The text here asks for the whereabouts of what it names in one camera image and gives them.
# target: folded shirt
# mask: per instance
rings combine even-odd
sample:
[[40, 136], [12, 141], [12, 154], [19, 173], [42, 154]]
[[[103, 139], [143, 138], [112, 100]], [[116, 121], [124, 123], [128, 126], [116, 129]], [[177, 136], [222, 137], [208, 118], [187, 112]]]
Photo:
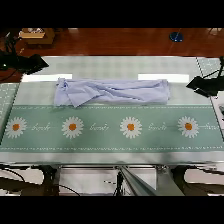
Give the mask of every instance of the folded shirt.
[[88, 103], [167, 103], [167, 80], [90, 80], [59, 78], [54, 105], [78, 107]]

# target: table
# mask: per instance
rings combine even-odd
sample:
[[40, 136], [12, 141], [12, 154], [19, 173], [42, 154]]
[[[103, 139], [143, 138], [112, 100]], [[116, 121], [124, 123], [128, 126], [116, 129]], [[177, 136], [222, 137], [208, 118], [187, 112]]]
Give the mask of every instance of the table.
[[[33, 74], [71, 73], [73, 78], [138, 79], [138, 74], [188, 74], [189, 81], [201, 72], [194, 57], [76, 56], [43, 57], [50, 65]], [[14, 106], [53, 105], [55, 81], [22, 82]], [[171, 83], [168, 105], [201, 105], [212, 108], [210, 99], [195, 94], [186, 83]], [[62, 164], [180, 164], [224, 161], [222, 151], [150, 153], [24, 153], [0, 152], [1, 162]]]

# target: daisy print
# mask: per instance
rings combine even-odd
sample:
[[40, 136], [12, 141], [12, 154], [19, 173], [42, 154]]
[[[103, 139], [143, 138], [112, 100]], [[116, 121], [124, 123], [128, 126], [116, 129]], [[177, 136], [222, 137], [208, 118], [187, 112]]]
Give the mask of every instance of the daisy print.
[[126, 117], [121, 122], [120, 131], [123, 132], [123, 135], [125, 135], [126, 138], [132, 139], [141, 134], [141, 127], [142, 125], [138, 119], [134, 117]]
[[182, 135], [184, 135], [185, 137], [194, 138], [199, 133], [199, 127], [197, 121], [195, 121], [194, 118], [186, 116], [182, 117], [181, 119], [179, 119], [177, 126], [179, 127], [178, 130], [182, 131]]
[[83, 121], [78, 117], [69, 117], [65, 122], [63, 122], [63, 135], [65, 135], [66, 138], [75, 138], [82, 134], [83, 126]]
[[17, 138], [26, 130], [26, 121], [21, 117], [11, 119], [6, 126], [6, 135], [8, 138]]

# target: white daisy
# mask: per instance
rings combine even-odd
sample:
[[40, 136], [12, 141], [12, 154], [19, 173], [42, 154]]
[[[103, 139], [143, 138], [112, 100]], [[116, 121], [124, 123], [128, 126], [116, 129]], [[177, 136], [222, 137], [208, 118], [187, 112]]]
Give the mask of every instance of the white daisy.
[[190, 117], [182, 117], [181, 119], [179, 119], [178, 121], [178, 127], [179, 127], [179, 131], [182, 131], [182, 135], [185, 135], [185, 137], [193, 137], [197, 136], [198, 132], [198, 124], [197, 122], [194, 120], [194, 118], [190, 118]]
[[66, 135], [66, 138], [75, 138], [82, 134], [83, 130], [83, 122], [78, 117], [69, 117], [63, 122], [62, 131], [64, 132], [63, 135]]
[[123, 119], [120, 127], [120, 131], [123, 131], [123, 135], [130, 139], [139, 136], [141, 134], [140, 131], [142, 130], [140, 121], [134, 117], [126, 117]]
[[17, 138], [23, 134], [26, 127], [26, 121], [23, 118], [14, 117], [14, 119], [11, 119], [6, 126], [6, 135], [8, 135], [8, 138]]

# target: blue round object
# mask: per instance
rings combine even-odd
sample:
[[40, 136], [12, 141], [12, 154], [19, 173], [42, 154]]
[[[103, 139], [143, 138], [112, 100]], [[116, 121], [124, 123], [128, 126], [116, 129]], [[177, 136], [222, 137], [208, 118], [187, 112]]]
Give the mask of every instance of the blue round object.
[[182, 33], [173, 32], [170, 34], [170, 40], [172, 40], [173, 42], [182, 42], [183, 35], [182, 35]]

